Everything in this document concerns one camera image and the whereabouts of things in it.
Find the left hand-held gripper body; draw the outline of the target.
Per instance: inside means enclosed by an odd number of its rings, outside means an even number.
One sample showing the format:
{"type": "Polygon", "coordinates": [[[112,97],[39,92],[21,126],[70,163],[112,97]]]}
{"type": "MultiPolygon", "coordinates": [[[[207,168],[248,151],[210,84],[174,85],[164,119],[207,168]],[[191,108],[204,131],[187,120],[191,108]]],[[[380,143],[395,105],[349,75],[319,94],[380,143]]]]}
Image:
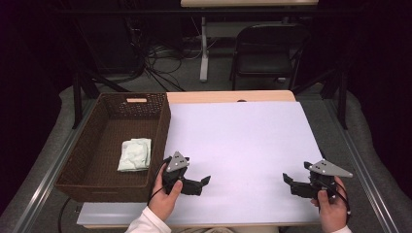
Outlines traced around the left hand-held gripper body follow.
{"type": "Polygon", "coordinates": [[[162,173],[162,185],[167,194],[171,192],[176,181],[181,181],[183,183],[182,194],[201,195],[204,181],[198,182],[186,179],[185,172],[188,167],[189,158],[184,157],[178,151],[167,159],[167,165],[162,173]]]}

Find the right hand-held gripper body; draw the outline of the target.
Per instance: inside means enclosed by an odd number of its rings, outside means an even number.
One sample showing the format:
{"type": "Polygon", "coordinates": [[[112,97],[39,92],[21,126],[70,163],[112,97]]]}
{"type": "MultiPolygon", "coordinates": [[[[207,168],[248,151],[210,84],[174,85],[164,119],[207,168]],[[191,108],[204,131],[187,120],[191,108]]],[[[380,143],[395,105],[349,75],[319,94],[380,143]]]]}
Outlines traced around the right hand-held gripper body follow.
{"type": "Polygon", "coordinates": [[[335,177],[352,178],[353,174],[325,159],[312,165],[309,171],[309,182],[296,182],[296,186],[290,186],[291,194],[302,198],[318,197],[320,190],[325,190],[329,198],[335,196],[337,183],[335,177]]]}

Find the white cloth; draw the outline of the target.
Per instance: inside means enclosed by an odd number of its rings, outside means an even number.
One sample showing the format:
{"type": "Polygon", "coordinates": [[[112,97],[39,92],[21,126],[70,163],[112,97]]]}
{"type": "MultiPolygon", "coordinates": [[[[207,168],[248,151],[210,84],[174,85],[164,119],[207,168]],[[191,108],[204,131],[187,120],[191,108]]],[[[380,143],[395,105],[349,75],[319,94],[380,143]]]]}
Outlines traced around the white cloth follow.
{"type": "Polygon", "coordinates": [[[130,139],[121,144],[119,172],[139,172],[149,169],[151,164],[152,140],[130,139]]]}

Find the brown woven basket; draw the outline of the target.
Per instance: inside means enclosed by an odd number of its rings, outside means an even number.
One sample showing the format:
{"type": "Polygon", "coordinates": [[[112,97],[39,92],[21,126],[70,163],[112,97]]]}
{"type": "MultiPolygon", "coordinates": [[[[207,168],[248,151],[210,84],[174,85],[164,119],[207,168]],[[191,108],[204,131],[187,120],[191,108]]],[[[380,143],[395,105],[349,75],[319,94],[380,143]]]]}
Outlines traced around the brown woven basket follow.
{"type": "Polygon", "coordinates": [[[55,187],[78,202],[146,202],[165,152],[171,112],[164,93],[103,93],[71,149],[55,187]],[[118,170],[121,144],[147,138],[149,169],[118,170]]]}

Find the person's left hand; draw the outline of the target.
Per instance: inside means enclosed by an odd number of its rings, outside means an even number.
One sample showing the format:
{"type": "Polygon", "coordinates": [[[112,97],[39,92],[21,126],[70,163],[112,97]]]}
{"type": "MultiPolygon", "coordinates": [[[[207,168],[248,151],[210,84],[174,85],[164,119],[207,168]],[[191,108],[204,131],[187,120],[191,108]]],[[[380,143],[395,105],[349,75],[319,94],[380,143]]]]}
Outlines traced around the person's left hand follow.
{"type": "Polygon", "coordinates": [[[183,183],[176,181],[169,194],[164,191],[162,185],[162,173],[165,165],[162,165],[158,175],[155,179],[153,193],[151,194],[151,200],[148,204],[151,211],[162,221],[167,220],[172,214],[176,201],[183,189],[183,183]]]}

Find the person's right hand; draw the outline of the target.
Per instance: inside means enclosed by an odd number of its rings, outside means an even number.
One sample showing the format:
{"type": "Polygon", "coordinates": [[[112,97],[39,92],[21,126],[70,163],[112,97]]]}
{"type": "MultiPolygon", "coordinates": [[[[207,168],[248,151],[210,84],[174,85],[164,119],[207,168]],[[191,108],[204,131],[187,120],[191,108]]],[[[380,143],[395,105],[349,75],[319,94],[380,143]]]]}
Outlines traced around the person's right hand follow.
{"type": "Polygon", "coordinates": [[[348,226],[348,210],[344,202],[344,199],[347,198],[346,189],[338,177],[335,177],[335,181],[340,196],[331,200],[328,198],[325,190],[320,190],[318,192],[318,199],[311,200],[311,203],[320,209],[319,218],[323,233],[331,233],[346,225],[348,226]]]}

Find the white table mat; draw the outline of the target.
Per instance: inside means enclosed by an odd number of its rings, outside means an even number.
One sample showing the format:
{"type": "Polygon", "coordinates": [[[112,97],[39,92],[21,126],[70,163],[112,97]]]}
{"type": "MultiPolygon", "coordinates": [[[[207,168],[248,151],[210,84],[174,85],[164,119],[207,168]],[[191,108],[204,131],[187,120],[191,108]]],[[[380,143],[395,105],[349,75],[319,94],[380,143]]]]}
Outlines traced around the white table mat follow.
{"type": "Polygon", "coordinates": [[[188,179],[210,182],[178,198],[169,225],[318,223],[317,209],[283,180],[307,181],[304,162],[322,158],[299,103],[174,104],[171,114],[165,153],[189,158],[188,179]]]}

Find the black metal stand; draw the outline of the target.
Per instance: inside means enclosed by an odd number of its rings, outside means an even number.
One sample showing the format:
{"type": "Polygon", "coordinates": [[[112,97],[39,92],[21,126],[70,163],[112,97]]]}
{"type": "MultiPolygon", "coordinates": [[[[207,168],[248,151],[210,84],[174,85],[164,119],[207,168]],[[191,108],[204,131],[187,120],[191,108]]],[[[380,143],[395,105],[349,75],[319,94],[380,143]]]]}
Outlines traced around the black metal stand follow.
{"type": "Polygon", "coordinates": [[[100,95],[96,83],[103,83],[117,92],[127,92],[127,89],[89,69],[83,69],[75,73],[72,81],[75,112],[74,124],[72,126],[73,129],[76,129],[83,119],[82,92],[91,99],[96,99],[100,95]]]}
{"type": "Polygon", "coordinates": [[[332,68],[326,70],[318,77],[311,79],[310,81],[304,83],[303,85],[294,87],[292,93],[294,95],[300,94],[304,90],[313,86],[316,83],[323,83],[324,87],[321,90],[321,96],[323,99],[331,99],[335,93],[338,94],[337,100],[337,119],[340,125],[347,130],[348,126],[346,123],[346,107],[347,107],[347,89],[348,89],[348,72],[339,69],[332,68]]]}

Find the light wooden table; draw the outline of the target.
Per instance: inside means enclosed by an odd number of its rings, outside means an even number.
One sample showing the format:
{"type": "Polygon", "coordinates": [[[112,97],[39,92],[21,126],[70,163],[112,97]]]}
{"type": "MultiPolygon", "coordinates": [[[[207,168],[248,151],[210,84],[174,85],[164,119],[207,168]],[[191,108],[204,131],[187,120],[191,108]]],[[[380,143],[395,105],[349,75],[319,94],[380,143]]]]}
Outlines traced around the light wooden table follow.
{"type": "Polygon", "coordinates": [[[167,98],[170,104],[295,101],[293,93],[289,90],[168,92],[167,98]]]}

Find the black folding chair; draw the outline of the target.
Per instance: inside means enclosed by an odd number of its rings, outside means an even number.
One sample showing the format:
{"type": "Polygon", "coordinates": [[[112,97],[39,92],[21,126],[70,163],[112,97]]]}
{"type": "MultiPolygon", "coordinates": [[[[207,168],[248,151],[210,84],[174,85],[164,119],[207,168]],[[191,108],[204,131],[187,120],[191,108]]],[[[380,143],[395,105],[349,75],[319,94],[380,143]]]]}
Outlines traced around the black folding chair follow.
{"type": "Polygon", "coordinates": [[[292,89],[303,50],[311,38],[301,24],[265,23],[249,26],[236,37],[229,79],[289,78],[292,89]]]}

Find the white background desk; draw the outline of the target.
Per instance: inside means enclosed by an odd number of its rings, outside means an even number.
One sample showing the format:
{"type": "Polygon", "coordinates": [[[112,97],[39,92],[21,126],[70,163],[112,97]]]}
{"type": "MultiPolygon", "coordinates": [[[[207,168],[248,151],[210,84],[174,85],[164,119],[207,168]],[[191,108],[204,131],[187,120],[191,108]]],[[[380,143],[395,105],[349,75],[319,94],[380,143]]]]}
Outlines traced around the white background desk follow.
{"type": "MultiPolygon", "coordinates": [[[[291,10],[293,8],[314,8],[319,0],[181,0],[181,6],[188,9],[200,10],[223,10],[234,8],[235,10],[250,10],[251,8],[275,8],[291,10]]],[[[208,38],[235,38],[238,33],[252,25],[254,22],[248,20],[241,22],[211,22],[207,17],[201,18],[201,66],[199,80],[202,83],[208,81],[209,51],[208,38]]]]}

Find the aluminium rail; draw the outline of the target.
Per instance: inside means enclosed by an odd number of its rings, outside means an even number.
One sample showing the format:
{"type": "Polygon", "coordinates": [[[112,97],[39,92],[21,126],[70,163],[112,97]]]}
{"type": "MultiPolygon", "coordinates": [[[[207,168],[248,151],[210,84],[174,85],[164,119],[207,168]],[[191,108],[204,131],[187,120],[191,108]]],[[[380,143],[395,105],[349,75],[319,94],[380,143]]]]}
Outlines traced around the aluminium rail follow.
{"type": "Polygon", "coordinates": [[[366,168],[361,154],[358,151],[353,138],[349,131],[344,129],[337,117],[337,108],[334,106],[332,100],[325,101],[326,108],[329,115],[337,127],[339,134],[343,137],[346,147],[349,150],[349,160],[355,172],[358,176],[358,180],[362,186],[362,189],[371,205],[381,227],[385,233],[399,233],[398,228],[388,210],[387,205],[382,198],[380,191],[378,190],[374,180],[372,179],[368,169],[366,168]]]}
{"type": "Polygon", "coordinates": [[[75,114],[72,97],[61,97],[61,109],[49,138],[14,198],[17,222],[12,233],[29,233],[52,194],[69,150],[80,134],[82,124],[73,129],[75,114]]]}

